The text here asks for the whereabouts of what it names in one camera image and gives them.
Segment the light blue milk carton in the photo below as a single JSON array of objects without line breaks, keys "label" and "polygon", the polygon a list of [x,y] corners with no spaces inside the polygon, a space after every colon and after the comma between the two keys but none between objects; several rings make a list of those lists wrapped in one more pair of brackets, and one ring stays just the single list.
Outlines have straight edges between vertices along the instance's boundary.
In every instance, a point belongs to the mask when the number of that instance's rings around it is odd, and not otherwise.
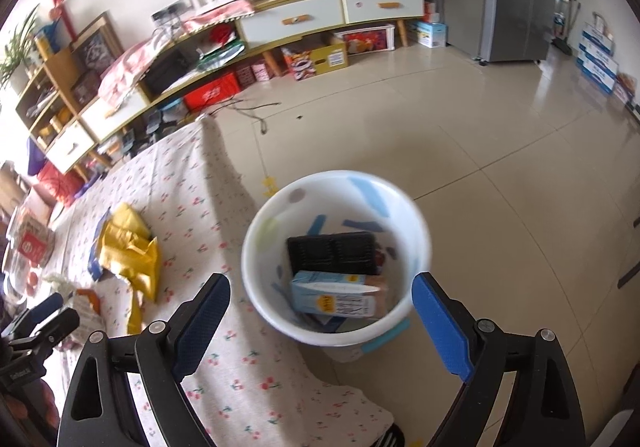
[{"label": "light blue milk carton", "polygon": [[310,315],[372,319],[387,314],[382,276],[299,271],[290,283],[295,311]]}]

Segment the black plastic cookie tray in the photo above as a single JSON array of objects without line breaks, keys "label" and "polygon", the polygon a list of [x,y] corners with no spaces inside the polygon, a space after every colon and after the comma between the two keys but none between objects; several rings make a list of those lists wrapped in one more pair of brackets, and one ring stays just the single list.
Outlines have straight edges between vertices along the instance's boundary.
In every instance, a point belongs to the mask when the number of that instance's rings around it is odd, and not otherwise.
[{"label": "black plastic cookie tray", "polygon": [[286,251],[292,273],[320,273],[376,276],[375,239],[367,231],[332,235],[290,237]]}]

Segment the blue cookie box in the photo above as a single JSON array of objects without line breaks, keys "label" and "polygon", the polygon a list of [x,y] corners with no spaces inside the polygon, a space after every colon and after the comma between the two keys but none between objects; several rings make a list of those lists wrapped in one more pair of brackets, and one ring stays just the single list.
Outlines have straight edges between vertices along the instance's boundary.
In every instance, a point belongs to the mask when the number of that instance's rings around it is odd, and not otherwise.
[{"label": "blue cookie box", "polygon": [[96,231],[92,239],[92,244],[89,252],[88,259],[88,272],[93,281],[99,281],[104,273],[107,271],[100,263],[100,250],[101,250],[101,235],[104,225],[111,221],[111,210],[107,209],[105,213],[99,219],[98,225],[96,225]]}]

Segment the white patterned trash bin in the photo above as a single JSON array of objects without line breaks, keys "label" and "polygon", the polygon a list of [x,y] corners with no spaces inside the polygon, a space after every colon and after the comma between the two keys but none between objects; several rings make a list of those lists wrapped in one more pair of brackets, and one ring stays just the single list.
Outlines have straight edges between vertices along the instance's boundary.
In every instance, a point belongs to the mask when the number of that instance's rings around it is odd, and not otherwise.
[{"label": "white patterned trash bin", "polygon": [[358,171],[314,173],[284,187],[245,235],[244,289],[291,339],[350,363],[409,326],[414,276],[432,243],[416,203]]}]

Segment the orange tomatoes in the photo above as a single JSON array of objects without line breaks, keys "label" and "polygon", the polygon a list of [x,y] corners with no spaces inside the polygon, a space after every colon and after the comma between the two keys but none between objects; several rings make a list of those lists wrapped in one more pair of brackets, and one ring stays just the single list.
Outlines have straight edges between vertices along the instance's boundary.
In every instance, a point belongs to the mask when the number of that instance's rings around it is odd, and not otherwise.
[{"label": "orange tomatoes", "polygon": [[30,271],[26,277],[26,293],[29,297],[33,297],[39,287],[40,281],[35,271]]}]

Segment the cherry print tablecloth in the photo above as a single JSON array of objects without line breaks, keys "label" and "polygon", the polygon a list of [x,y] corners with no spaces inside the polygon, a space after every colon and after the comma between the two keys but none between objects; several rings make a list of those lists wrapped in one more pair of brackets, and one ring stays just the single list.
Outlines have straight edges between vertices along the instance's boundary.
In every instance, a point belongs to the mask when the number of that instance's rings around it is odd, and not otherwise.
[{"label": "cherry print tablecloth", "polygon": [[145,321],[167,319],[213,274],[227,276],[231,301],[186,398],[219,446],[372,446],[393,424],[360,389],[316,378],[298,345],[260,317],[241,279],[241,247],[257,208],[213,119],[185,126],[88,189],[53,225],[46,271],[91,289],[106,332],[127,331],[125,280],[93,281],[88,262],[103,215],[128,204],[160,245],[160,283],[143,302]]}]

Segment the yellow foil snack bag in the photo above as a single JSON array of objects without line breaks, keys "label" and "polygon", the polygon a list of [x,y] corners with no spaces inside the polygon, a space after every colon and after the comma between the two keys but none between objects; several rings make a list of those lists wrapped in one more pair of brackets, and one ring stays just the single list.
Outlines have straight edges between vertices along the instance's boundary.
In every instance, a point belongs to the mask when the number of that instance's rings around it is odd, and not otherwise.
[{"label": "yellow foil snack bag", "polygon": [[142,216],[130,204],[111,210],[101,235],[100,263],[131,289],[127,333],[142,331],[143,302],[155,303],[160,285],[160,244]]}]

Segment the wooden TV cabinet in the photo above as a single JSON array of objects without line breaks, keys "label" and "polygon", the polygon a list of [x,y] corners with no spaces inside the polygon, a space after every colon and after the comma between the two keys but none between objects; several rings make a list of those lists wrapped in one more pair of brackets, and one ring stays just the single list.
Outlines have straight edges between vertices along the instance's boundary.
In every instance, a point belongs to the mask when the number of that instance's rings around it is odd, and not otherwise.
[{"label": "wooden TV cabinet", "polygon": [[[259,56],[280,74],[276,48],[334,29],[394,22],[399,29],[424,13],[424,0],[263,0],[255,14],[186,37],[162,51],[118,103],[100,100],[103,78],[87,70],[70,44],[46,56],[18,97],[15,111],[29,139],[62,173],[82,160],[103,159],[99,144],[145,111],[188,94],[220,69]],[[183,34],[177,19],[168,36]]]}]

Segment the red gift box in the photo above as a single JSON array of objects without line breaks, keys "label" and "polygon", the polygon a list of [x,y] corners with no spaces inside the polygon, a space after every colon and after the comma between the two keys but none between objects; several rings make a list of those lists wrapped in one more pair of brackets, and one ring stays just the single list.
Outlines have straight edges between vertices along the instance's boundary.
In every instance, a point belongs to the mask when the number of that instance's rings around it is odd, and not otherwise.
[{"label": "red gift box", "polygon": [[230,100],[239,92],[241,88],[238,79],[233,71],[229,71],[184,95],[182,100],[190,112],[196,112]]}]

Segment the pink cloth on cabinet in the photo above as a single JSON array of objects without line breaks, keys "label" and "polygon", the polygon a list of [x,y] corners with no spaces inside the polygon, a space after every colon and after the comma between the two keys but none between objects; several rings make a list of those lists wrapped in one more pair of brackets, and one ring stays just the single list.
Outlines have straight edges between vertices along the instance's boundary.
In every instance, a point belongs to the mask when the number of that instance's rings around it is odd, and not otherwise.
[{"label": "pink cloth on cabinet", "polygon": [[247,0],[235,0],[213,10],[192,16],[182,23],[183,34],[177,37],[168,36],[166,32],[155,30],[152,36],[140,42],[117,58],[104,74],[98,89],[100,100],[118,103],[132,90],[134,85],[148,71],[162,51],[177,44],[186,37],[210,27],[234,22],[237,19],[255,14],[254,6]]}]

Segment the framed picture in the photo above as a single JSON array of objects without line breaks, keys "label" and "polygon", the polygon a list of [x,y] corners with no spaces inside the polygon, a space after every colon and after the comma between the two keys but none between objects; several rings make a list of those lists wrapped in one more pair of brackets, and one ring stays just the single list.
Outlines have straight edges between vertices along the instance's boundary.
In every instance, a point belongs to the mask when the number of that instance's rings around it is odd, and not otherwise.
[{"label": "framed picture", "polygon": [[124,52],[112,24],[110,12],[99,14],[85,26],[85,29],[70,42],[70,50],[81,66],[95,71],[103,78]]}]

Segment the light blue tissue box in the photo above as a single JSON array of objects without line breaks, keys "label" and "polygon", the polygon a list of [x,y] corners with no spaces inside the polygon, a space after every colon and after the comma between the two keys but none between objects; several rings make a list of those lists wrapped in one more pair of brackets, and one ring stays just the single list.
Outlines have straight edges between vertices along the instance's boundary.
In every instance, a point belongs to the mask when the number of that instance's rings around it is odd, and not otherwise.
[{"label": "light blue tissue box", "polygon": [[431,24],[423,20],[414,20],[409,22],[408,31],[417,44],[426,48],[444,48],[447,44],[447,26],[440,22]]}]

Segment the yellow red cardboard box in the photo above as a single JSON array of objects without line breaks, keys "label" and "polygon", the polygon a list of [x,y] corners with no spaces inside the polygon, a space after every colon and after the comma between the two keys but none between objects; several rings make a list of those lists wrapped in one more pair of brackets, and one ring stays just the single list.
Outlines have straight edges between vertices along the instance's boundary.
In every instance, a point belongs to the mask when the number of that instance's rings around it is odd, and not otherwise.
[{"label": "yellow red cardboard box", "polygon": [[286,68],[295,81],[302,81],[344,69],[348,55],[344,42],[330,45],[294,44],[282,46]]}]

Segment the stacked blue white cartons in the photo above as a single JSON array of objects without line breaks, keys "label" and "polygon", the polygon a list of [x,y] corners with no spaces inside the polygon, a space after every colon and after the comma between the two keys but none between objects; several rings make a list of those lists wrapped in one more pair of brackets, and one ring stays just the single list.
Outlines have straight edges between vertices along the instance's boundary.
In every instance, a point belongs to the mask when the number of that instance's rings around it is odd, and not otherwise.
[{"label": "stacked blue white cartons", "polygon": [[613,58],[614,42],[590,22],[582,26],[578,41],[577,65],[605,94],[612,94],[618,63]]}]

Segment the white red storage box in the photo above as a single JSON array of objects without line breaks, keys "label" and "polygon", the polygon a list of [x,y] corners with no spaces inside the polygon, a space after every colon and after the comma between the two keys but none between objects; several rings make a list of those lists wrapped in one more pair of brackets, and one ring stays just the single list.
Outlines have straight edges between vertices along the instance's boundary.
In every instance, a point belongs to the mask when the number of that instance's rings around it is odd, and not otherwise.
[{"label": "white red storage box", "polygon": [[335,31],[332,37],[345,43],[348,55],[390,52],[395,49],[395,27],[392,24]]}]

